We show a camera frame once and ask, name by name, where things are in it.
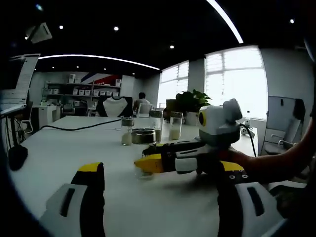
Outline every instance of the potted plant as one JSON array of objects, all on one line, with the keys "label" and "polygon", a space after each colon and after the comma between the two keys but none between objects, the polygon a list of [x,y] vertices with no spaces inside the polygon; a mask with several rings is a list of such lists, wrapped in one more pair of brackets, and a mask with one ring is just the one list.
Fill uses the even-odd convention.
[{"label": "potted plant", "polygon": [[210,105],[211,100],[205,93],[193,90],[193,92],[185,91],[176,96],[177,110],[185,116],[185,123],[188,125],[197,124],[197,116],[201,107]]}]

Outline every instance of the white chair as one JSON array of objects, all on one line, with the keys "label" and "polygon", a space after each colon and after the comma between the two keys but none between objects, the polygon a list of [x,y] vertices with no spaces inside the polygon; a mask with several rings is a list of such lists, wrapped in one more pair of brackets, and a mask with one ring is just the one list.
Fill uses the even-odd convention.
[{"label": "white chair", "polygon": [[301,120],[298,120],[296,118],[292,118],[290,121],[290,124],[287,128],[287,131],[285,132],[285,136],[281,137],[275,134],[271,135],[271,138],[277,137],[280,138],[279,142],[277,144],[273,143],[266,143],[264,145],[265,151],[269,155],[277,155],[286,152],[288,149],[294,146],[295,140],[299,136],[299,140],[302,135],[302,126],[303,123]]},{"label": "white chair", "polygon": [[33,126],[31,123],[31,113],[32,113],[32,107],[33,102],[30,101],[26,105],[25,113],[23,114],[23,120],[21,120],[22,123],[26,123],[30,125],[30,129],[26,127],[26,129],[23,128],[24,134],[29,134],[33,132]]},{"label": "white chair", "polygon": [[137,111],[137,117],[138,118],[148,118],[149,112],[152,110],[153,105],[152,104],[139,104],[138,111]]}]

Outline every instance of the office chair armrest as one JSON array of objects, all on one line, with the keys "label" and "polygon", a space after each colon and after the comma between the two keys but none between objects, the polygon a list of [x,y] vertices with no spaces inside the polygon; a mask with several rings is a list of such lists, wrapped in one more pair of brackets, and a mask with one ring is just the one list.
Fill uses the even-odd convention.
[{"label": "office chair armrest", "polygon": [[276,134],[272,134],[272,135],[271,135],[271,138],[274,138],[274,137],[278,137],[278,138],[281,138],[281,139],[284,138],[284,137],[282,137],[282,136],[279,136],[279,135],[276,135]]},{"label": "office chair armrest", "polygon": [[296,143],[291,143],[291,142],[287,142],[287,141],[284,141],[284,140],[279,140],[279,142],[277,144],[279,146],[283,146],[284,144],[291,145],[291,146],[295,146],[296,145]]}]

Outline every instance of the window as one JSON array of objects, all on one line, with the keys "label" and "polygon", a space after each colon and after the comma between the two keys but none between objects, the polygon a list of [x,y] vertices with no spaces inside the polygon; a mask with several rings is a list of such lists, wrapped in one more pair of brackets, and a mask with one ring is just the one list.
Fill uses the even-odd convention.
[{"label": "window", "polygon": [[165,108],[167,100],[175,99],[178,93],[188,90],[188,76],[188,61],[162,71],[158,91],[158,108]]},{"label": "window", "polygon": [[267,78],[258,47],[248,46],[206,56],[204,92],[213,105],[235,98],[242,115],[267,119]]}]

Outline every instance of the black cable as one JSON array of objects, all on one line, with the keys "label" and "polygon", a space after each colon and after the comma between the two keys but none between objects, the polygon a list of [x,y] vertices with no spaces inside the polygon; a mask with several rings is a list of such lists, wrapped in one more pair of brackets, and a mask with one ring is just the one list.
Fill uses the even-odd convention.
[{"label": "black cable", "polygon": [[16,137],[15,120],[14,120],[14,117],[12,115],[9,117],[9,119],[10,119],[10,125],[11,125],[11,134],[12,134],[12,138],[13,138],[13,145],[17,146],[19,143],[18,143],[18,139]]},{"label": "black cable", "polygon": [[25,133],[24,133],[24,130],[23,130],[22,126],[21,126],[21,123],[22,123],[22,122],[19,122],[16,118],[15,118],[14,120],[15,120],[15,121],[16,121],[16,123],[19,125],[19,127],[20,127],[20,131],[23,133],[23,134],[22,134],[22,142],[23,142],[23,141],[25,141],[25,140],[26,140],[26,138],[25,138]]},{"label": "black cable", "polygon": [[7,135],[8,135],[9,147],[10,147],[10,149],[11,149],[12,147],[11,147],[11,142],[10,142],[9,127],[8,127],[8,118],[7,118],[7,117],[5,118],[5,126],[6,126],[6,132],[7,132]]},{"label": "black cable", "polygon": [[244,127],[244,128],[246,128],[246,130],[247,130],[247,132],[248,132],[248,134],[249,134],[249,136],[250,136],[250,140],[251,140],[251,144],[252,144],[252,149],[253,149],[253,153],[254,153],[254,155],[255,155],[255,157],[257,157],[257,155],[256,155],[256,150],[255,150],[255,145],[253,144],[253,139],[252,139],[252,136],[251,136],[251,133],[250,133],[250,131],[249,131],[249,128],[245,125],[245,124],[240,124],[242,127]]},{"label": "black cable", "polygon": [[5,130],[6,156],[8,156],[8,152],[9,152],[8,140],[9,140],[9,134],[8,134],[7,130]]},{"label": "black cable", "polygon": [[113,121],[108,121],[108,122],[102,122],[102,123],[98,123],[98,124],[95,124],[95,125],[92,125],[92,126],[88,126],[88,127],[79,127],[79,128],[74,128],[74,129],[55,127],[55,126],[51,126],[51,125],[45,125],[45,126],[41,127],[40,130],[45,128],[45,127],[51,127],[51,128],[56,128],[56,129],[63,130],[63,131],[78,131],[78,130],[91,128],[91,127],[96,127],[96,126],[104,125],[104,124],[111,123],[111,122],[117,122],[117,121],[120,121],[120,119],[113,120]]}]

